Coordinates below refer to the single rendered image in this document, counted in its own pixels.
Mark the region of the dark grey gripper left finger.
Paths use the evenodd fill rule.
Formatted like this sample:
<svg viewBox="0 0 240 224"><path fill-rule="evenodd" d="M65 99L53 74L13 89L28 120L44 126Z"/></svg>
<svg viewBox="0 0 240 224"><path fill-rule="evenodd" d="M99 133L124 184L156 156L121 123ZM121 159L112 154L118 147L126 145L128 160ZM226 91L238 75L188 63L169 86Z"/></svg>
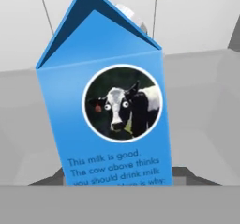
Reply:
<svg viewBox="0 0 240 224"><path fill-rule="evenodd" d="M66 184L66 178L63 169L60 168L54 175L38 180L31 183L31 186L64 186Z"/></svg>

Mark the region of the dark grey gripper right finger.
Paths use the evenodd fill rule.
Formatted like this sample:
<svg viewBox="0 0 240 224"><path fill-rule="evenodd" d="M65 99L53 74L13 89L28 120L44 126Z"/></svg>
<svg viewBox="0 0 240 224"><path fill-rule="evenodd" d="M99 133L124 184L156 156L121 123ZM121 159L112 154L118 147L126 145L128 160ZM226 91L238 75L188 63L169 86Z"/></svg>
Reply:
<svg viewBox="0 0 240 224"><path fill-rule="evenodd" d="M187 167L173 167L172 168L173 183L175 185L214 185L218 186L218 183L211 180L202 178L195 175Z"/></svg>

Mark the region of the blue milk carton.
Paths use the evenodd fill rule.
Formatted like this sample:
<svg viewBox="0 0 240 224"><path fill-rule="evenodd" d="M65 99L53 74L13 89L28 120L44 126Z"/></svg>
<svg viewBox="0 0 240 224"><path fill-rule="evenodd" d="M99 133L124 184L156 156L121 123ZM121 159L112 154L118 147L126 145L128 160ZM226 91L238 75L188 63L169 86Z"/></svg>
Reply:
<svg viewBox="0 0 240 224"><path fill-rule="evenodd" d="M73 0L36 66L70 186L170 186L161 47L109 0Z"/></svg>

